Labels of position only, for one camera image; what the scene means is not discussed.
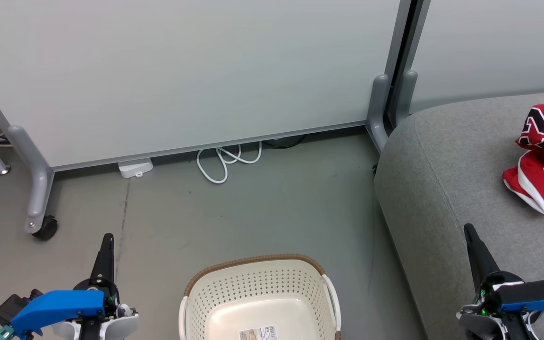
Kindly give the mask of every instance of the gray sofa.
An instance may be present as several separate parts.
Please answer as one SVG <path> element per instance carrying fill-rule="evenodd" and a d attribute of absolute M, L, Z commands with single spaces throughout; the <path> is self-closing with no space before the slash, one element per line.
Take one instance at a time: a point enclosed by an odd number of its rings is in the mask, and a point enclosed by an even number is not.
<path fill-rule="evenodd" d="M 499 267 L 544 279 L 544 215 L 503 185 L 524 150 L 514 140 L 544 94 L 438 106 L 391 134 L 375 191 L 430 340 L 464 339 L 455 313 L 474 295 L 463 226 L 472 223 Z M 535 323 L 544 339 L 544 316 Z"/>

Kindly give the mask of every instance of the barcode sticker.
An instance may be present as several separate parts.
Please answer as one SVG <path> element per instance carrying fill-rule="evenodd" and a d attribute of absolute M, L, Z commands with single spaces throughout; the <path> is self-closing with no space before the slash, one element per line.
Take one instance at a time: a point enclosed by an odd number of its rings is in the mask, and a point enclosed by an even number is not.
<path fill-rule="evenodd" d="M 241 331 L 240 340 L 278 340 L 276 337 L 276 326 Z"/>

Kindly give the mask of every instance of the white wall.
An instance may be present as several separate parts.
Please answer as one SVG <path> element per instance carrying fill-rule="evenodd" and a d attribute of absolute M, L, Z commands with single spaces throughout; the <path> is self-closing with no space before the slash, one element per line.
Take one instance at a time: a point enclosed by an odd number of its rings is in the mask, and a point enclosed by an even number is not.
<path fill-rule="evenodd" d="M 365 120 L 397 0 L 0 0 L 0 109 L 50 166 Z"/>
<path fill-rule="evenodd" d="M 431 0 L 410 106 L 544 91 L 544 1 Z"/>

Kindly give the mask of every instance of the laundry basket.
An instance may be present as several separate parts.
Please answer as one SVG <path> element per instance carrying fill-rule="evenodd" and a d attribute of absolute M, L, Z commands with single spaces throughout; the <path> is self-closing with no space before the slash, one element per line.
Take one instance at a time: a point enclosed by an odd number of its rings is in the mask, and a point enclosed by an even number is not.
<path fill-rule="evenodd" d="M 318 263 L 245 258 L 196 274 L 179 306 L 180 340 L 339 340 L 341 311 Z"/>

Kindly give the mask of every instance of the caster wheel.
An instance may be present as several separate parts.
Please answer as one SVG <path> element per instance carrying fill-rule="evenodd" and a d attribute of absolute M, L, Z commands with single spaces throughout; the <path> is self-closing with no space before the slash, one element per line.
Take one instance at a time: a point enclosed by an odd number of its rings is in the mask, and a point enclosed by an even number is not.
<path fill-rule="evenodd" d="M 53 216 L 46 216 L 43 218 L 43 224 L 41 224 L 41 229 L 37 232 L 31 234 L 36 239 L 41 241 L 47 241 L 52 238 L 54 234 L 58 231 L 58 221 Z"/>

